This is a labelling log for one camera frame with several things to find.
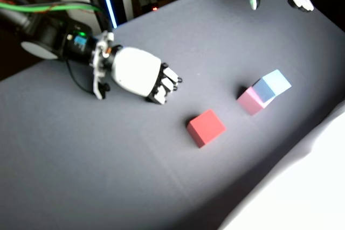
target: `red cube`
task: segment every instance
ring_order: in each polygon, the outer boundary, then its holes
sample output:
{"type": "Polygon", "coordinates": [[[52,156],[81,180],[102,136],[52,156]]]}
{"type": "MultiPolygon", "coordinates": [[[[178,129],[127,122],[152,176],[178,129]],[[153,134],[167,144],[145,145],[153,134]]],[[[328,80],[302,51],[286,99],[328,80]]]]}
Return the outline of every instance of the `red cube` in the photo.
{"type": "Polygon", "coordinates": [[[210,143],[225,130],[226,127],[213,110],[205,111],[203,114],[191,120],[187,126],[187,131],[199,148],[210,143]]]}

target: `cube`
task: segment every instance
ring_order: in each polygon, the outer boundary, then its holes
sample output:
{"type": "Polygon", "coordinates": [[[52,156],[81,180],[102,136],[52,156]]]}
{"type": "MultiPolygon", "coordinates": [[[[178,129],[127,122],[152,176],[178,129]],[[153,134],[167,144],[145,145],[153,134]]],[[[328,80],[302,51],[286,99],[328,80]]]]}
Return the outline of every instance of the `cube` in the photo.
{"type": "Polygon", "coordinates": [[[278,69],[263,76],[253,85],[262,102],[267,102],[271,98],[282,94],[290,87],[291,84],[278,69]]]}
{"type": "Polygon", "coordinates": [[[225,130],[226,127],[213,110],[205,111],[203,114],[191,120],[187,126],[187,131],[199,148],[210,143],[225,130]]]}
{"type": "Polygon", "coordinates": [[[267,102],[262,102],[259,95],[254,91],[253,87],[249,87],[238,99],[237,102],[250,114],[254,115],[257,112],[265,109],[274,100],[274,97],[267,102]]]}

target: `light blue cube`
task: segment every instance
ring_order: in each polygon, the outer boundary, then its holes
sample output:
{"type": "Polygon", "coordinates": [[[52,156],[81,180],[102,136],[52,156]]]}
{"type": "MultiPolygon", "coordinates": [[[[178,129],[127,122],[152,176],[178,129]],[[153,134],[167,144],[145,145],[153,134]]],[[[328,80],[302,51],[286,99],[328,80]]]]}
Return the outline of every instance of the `light blue cube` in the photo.
{"type": "Polygon", "coordinates": [[[282,94],[290,87],[291,84],[278,69],[260,78],[253,85],[255,92],[263,102],[282,94]]]}

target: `gray table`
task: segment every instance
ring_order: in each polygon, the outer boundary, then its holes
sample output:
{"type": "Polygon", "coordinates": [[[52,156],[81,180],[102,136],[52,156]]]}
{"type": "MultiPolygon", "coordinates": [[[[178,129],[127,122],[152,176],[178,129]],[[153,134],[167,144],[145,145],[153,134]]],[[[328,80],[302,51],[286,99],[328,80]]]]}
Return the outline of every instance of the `gray table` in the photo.
{"type": "MultiPolygon", "coordinates": [[[[255,12],[248,0],[180,0],[115,35],[166,61],[184,83],[159,106],[114,84],[97,101],[53,61],[2,81],[0,229],[182,229],[190,218],[194,226],[217,218],[215,227],[226,203],[207,204],[295,144],[291,136],[344,90],[345,34],[286,0],[262,0],[255,12]],[[236,103],[239,87],[276,68],[293,87],[249,116],[236,103]],[[207,109],[227,131],[199,149],[185,122],[207,109]]],[[[74,68],[80,78],[89,72],[74,68]]]]}

